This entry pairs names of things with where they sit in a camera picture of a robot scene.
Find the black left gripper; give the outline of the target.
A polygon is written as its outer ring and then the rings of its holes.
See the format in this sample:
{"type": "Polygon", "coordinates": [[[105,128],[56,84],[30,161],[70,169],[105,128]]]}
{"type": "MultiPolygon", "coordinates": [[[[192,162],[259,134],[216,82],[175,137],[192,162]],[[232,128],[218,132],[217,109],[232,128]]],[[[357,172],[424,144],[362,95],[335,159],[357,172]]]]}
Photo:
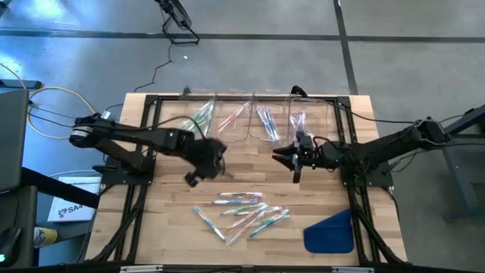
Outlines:
{"type": "Polygon", "coordinates": [[[225,173],[224,153],[227,146],[215,138],[191,141],[184,149],[181,158],[190,163],[195,170],[185,176],[190,187],[195,187],[205,179],[213,180],[225,173]]]}

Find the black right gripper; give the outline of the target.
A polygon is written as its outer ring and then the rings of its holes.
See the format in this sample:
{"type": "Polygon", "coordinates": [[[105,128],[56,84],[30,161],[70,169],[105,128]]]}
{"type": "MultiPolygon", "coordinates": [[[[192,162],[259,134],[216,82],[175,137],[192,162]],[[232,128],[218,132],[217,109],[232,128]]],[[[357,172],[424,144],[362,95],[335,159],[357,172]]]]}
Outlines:
{"type": "Polygon", "coordinates": [[[273,159],[293,170],[293,183],[298,184],[302,168],[309,166],[313,170],[324,168],[336,169],[336,145],[322,136],[311,137],[305,131],[297,131],[294,145],[273,149],[273,159]]]}

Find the clear plastic bin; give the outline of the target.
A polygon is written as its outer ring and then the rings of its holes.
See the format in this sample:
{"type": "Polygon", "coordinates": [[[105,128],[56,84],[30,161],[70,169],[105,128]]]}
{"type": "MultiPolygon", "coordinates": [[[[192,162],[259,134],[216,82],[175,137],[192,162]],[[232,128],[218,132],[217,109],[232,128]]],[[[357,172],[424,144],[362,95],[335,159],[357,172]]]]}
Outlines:
{"type": "MultiPolygon", "coordinates": [[[[190,118],[192,118],[195,112],[209,100],[214,100],[215,102],[214,108],[215,108],[216,102],[217,102],[217,93],[209,89],[198,88],[193,86],[191,86],[191,89],[192,89],[192,92],[189,95],[187,96],[180,95],[177,101],[168,102],[168,105],[170,106],[170,110],[171,110],[170,118],[175,116],[181,116],[181,115],[189,116],[190,118]]],[[[183,122],[188,120],[190,119],[181,118],[180,123],[177,126],[182,129],[183,122]]],[[[197,128],[197,130],[194,130],[192,132],[196,135],[196,139],[201,139],[205,137],[205,134],[202,132],[201,129],[199,130],[197,128]]]]}
{"type": "Polygon", "coordinates": [[[256,90],[252,94],[249,136],[272,147],[286,145],[289,139],[289,101],[290,94],[276,89],[256,90]],[[257,107],[270,108],[280,140],[272,142],[256,112],[257,107]]]}
{"type": "Polygon", "coordinates": [[[244,142],[249,134],[251,107],[252,94],[250,92],[229,89],[228,91],[217,93],[217,102],[214,109],[210,137],[218,138],[227,145],[244,142]],[[250,103],[249,107],[225,127],[221,133],[218,133],[217,128],[219,124],[246,102],[250,103]]]}
{"type": "MultiPolygon", "coordinates": [[[[300,111],[306,114],[306,133],[311,137],[325,137],[328,138],[329,125],[327,124],[327,116],[329,114],[330,106],[321,100],[294,98],[289,101],[289,117],[297,117],[300,111]]],[[[289,121],[289,131],[292,134],[291,138],[296,139],[296,133],[289,121]]]]}

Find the blue cloth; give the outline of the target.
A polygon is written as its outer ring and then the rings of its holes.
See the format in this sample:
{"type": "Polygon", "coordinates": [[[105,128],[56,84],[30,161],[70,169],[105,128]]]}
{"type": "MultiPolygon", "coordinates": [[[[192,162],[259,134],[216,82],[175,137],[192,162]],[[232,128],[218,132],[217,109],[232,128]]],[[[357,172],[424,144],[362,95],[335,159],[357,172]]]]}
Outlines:
{"type": "Polygon", "coordinates": [[[310,253],[345,254],[354,249],[352,211],[346,209],[303,231],[304,247],[310,253]]]}

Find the white printed cardboard box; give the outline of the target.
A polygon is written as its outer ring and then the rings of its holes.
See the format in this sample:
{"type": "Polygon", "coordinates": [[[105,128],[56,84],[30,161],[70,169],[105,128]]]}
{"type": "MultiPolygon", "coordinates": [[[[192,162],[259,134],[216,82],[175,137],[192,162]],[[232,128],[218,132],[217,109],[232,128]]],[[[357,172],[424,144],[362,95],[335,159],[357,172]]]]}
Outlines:
{"type": "MultiPolygon", "coordinates": [[[[90,193],[99,194],[100,177],[59,177],[65,184],[71,184],[90,193]]],[[[48,222],[89,221],[95,209],[54,197],[48,214],[48,222]]]]}

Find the black side desk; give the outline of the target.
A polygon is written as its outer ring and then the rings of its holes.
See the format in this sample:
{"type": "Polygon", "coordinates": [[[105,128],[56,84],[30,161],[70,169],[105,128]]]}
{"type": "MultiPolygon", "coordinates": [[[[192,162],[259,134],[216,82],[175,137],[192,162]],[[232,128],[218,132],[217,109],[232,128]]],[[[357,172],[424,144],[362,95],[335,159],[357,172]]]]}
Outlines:
{"type": "Polygon", "coordinates": [[[95,209],[99,195],[29,168],[0,178],[0,271],[30,268],[34,262],[37,193],[95,209]]]}

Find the yellow white cup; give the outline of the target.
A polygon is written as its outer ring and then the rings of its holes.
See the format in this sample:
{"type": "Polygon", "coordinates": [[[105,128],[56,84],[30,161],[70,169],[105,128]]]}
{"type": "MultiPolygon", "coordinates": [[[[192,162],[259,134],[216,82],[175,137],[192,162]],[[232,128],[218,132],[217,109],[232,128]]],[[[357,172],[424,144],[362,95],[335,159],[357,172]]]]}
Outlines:
{"type": "Polygon", "coordinates": [[[44,246],[51,246],[58,239],[58,232],[55,229],[46,227],[34,227],[33,230],[33,246],[41,248],[44,246]]]}

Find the black equipment stand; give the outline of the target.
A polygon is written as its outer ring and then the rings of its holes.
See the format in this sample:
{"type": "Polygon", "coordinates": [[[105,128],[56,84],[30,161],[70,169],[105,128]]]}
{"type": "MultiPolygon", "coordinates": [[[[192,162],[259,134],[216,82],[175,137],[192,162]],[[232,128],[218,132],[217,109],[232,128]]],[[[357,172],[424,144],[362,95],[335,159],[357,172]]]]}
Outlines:
{"type": "Polygon", "coordinates": [[[443,156],[462,204],[443,220],[485,217],[485,201],[479,201],[474,189],[485,186],[485,104],[457,116],[445,131],[452,141],[443,149],[443,156]]]}

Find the laptop computer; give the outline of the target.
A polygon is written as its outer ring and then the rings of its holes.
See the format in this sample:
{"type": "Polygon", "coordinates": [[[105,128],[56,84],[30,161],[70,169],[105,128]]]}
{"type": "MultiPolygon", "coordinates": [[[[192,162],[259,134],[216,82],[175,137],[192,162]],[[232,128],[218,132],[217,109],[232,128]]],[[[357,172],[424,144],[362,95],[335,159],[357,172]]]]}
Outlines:
{"type": "Polygon", "coordinates": [[[29,93],[0,93],[0,192],[20,186],[29,93]]]}

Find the white frame bracket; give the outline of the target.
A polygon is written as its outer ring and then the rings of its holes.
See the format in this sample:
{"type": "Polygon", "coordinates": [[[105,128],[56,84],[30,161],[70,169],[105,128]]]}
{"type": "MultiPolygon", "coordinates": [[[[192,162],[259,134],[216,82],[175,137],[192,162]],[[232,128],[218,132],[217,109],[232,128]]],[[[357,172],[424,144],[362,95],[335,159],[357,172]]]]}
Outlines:
{"type": "Polygon", "coordinates": [[[119,273],[161,273],[163,265],[129,265],[122,266],[119,273]]]}
{"type": "Polygon", "coordinates": [[[331,268],[332,273],[375,273],[373,268],[335,266],[331,268]]]}

